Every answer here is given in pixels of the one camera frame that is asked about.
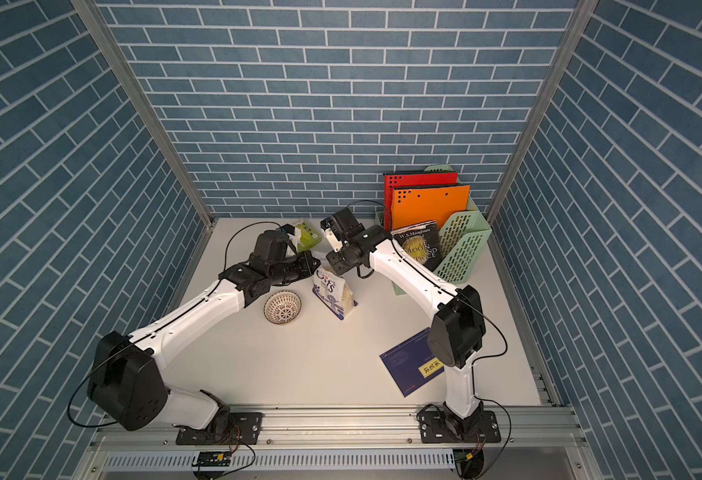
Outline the oats bag clear purple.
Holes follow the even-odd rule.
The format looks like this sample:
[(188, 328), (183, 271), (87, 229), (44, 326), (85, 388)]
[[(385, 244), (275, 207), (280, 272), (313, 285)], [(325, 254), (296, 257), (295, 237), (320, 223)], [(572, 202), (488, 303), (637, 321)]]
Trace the oats bag clear purple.
[(345, 320), (358, 305), (348, 283), (332, 269), (320, 267), (312, 279), (312, 292), (339, 320)]

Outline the patterned red white bowl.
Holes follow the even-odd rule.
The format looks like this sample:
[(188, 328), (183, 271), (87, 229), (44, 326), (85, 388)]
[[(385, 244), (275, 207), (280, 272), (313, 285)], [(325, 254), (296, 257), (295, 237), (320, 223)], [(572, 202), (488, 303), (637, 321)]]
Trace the patterned red white bowl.
[(294, 291), (280, 291), (264, 303), (264, 317), (274, 325), (285, 325), (296, 320), (302, 311), (302, 300)]

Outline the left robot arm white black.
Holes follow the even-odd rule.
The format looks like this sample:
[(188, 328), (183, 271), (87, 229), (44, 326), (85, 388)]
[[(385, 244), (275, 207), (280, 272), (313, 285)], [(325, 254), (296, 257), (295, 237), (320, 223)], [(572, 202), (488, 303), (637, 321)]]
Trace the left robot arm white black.
[(164, 369), (219, 322), (274, 287), (310, 278), (320, 265), (311, 251), (298, 251), (287, 232), (261, 233), (246, 261), (227, 267), (194, 299), (128, 335), (104, 336), (84, 383), (88, 398), (127, 431), (163, 423), (222, 433), (229, 406), (207, 390), (189, 392), (166, 383)]

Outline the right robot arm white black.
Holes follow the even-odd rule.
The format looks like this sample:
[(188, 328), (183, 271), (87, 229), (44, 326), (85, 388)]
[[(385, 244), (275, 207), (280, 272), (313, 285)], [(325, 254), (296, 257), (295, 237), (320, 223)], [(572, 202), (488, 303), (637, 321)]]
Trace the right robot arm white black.
[(321, 229), (332, 247), (327, 260), (337, 274), (365, 266), (398, 285), (431, 318), (428, 346), (444, 365), (445, 407), (461, 421), (472, 417), (481, 404), (475, 396), (472, 363), (479, 358), (486, 334), (478, 291), (440, 279), (378, 225), (366, 228), (354, 222), (342, 227), (326, 218)]

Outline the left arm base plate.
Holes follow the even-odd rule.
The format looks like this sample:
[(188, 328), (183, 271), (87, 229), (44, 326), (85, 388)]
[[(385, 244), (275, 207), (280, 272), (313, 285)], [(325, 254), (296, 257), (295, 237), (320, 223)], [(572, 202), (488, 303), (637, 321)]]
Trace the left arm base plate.
[(229, 412), (218, 414), (204, 429), (182, 426), (175, 443), (179, 446), (233, 445), (244, 442), (256, 445), (264, 414)]

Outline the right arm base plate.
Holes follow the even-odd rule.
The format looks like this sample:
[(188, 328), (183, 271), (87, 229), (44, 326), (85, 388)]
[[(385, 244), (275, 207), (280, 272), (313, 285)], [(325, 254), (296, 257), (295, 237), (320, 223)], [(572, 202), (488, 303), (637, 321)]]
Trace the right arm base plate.
[(494, 411), (475, 411), (466, 419), (451, 413), (444, 418), (443, 412), (428, 410), (417, 415), (420, 437), (424, 444), (436, 443), (500, 443), (503, 440), (499, 421)]

